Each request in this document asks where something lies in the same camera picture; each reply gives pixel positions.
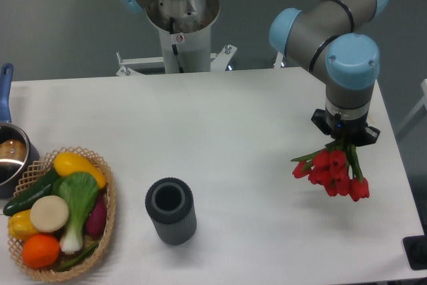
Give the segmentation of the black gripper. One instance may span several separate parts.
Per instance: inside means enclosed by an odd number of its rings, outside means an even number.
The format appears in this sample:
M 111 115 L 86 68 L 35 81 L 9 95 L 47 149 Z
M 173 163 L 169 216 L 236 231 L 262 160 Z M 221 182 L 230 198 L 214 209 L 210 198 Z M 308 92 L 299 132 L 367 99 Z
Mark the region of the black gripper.
M 343 113 L 316 109 L 311 121 L 324 135 L 361 147 L 375 144 L 380 136 L 379 129 L 368 125 L 367 117 L 368 113 L 365 113 L 361 117 L 350 119 Z

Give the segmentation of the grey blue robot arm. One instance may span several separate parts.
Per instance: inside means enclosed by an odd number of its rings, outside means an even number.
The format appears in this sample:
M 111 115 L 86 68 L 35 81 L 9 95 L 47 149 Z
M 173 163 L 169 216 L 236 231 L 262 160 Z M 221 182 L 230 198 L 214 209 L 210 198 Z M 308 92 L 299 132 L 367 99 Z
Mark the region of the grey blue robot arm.
M 146 12 L 159 32 L 167 73 L 211 70 L 211 26 L 219 0 L 120 0 Z M 271 46 L 326 86 L 324 109 L 312 122 L 326 135 L 355 146 L 374 144 L 379 130 L 368 111 L 380 70 L 376 43 L 357 29 L 378 16 L 388 0 L 320 0 L 311 11 L 283 10 L 269 31 Z

